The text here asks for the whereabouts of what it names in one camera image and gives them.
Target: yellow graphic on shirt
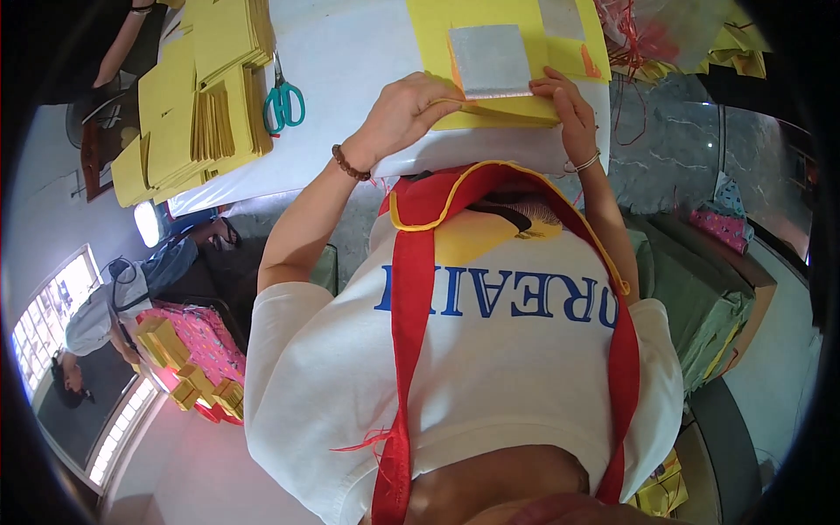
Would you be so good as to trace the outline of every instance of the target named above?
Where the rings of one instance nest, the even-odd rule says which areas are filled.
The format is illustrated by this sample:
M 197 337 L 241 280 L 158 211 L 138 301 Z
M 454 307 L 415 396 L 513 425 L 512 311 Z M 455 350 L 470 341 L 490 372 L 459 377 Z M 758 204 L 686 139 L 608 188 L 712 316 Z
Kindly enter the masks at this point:
M 463 266 L 508 240 L 545 240 L 563 231 L 559 219 L 541 202 L 485 202 L 472 208 L 434 230 L 434 259 L 439 264 Z

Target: bracelet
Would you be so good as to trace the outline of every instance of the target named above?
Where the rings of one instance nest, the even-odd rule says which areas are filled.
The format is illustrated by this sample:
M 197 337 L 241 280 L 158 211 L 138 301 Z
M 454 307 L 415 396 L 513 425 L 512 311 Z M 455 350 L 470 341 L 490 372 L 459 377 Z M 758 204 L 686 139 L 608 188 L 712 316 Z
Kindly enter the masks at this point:
M 333 158 L 339 163 L 339 167 L 355 180 L 359 182 L 370 180 L 369 171 L 356 170 L 347 162 L 347 159 L 344 158 L 344 152 L 341 150 L 341 144 L 333 144 Z
M 600 148 L 595 148 L 595 155 L 592 156 L 591 159 L 589 159 L 588 161 L 584 162 L 581 165 L 572 165 L 571 170 L 566 168 L 566 164 L 571 163 L 571 160 L 567 160 L 565 162 L 565 164 L 563 164 L 563 171 L 565 171 L 566 173 L 580 173 L 581 171 L 585 170 L 589 166 L 595 164 L 600 157 L 601 157 L 601 149 Z

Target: plastic bag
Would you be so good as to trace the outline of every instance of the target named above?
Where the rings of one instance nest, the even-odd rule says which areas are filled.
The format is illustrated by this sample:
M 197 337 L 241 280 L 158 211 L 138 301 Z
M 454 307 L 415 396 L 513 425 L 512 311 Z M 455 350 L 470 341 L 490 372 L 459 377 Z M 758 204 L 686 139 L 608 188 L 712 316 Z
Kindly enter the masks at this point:
M 627 53 L 625 64 L 661 60 L 696 68 L 720 33 L 732 0 L 595 0 L 604 34 Z

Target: blue jeans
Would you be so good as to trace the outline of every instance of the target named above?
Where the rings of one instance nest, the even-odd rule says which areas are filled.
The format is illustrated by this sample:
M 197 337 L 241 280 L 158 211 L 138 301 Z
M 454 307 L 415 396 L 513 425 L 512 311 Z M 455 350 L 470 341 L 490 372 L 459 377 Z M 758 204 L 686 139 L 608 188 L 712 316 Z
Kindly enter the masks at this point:
M 198 257 L 196 242 L 189 237 L 164 244 L 154 255 L 140 263 L 149 297 L 155 297 L 181 279 Z

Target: red apron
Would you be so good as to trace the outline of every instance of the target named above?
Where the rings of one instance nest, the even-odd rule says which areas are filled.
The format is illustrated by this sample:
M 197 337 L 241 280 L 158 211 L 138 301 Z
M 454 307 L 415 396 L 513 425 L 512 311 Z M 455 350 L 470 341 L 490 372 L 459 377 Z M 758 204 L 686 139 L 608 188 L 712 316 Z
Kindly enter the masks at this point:
M 401 179 L 386 196 L 380 215 L 390 213 L 400 231 L 391 268 L 391 336 L 394 339 L 399 402 L 391 429 L 369 443 L 385 440 L 373 493 L 373 525 L 402 525 L 411 495 L 412 461 L 408 435 L 408 390 L 423 345 L 434 286 L 434 228 L 506 182 L 537 183 L 563 225 L 597 252 L 610 274 L 618 318 L 610 342 L 607 382 L 612 408 L 615 454 L 607 465 L 597 498 L 616 504 L 624 482 L 624 439 L 638 404 L 638 341 L 624 295 L 629 292 L 615 265 L 582 215 L 542 175 L 500 160 L 441 170 L 425 179 Z

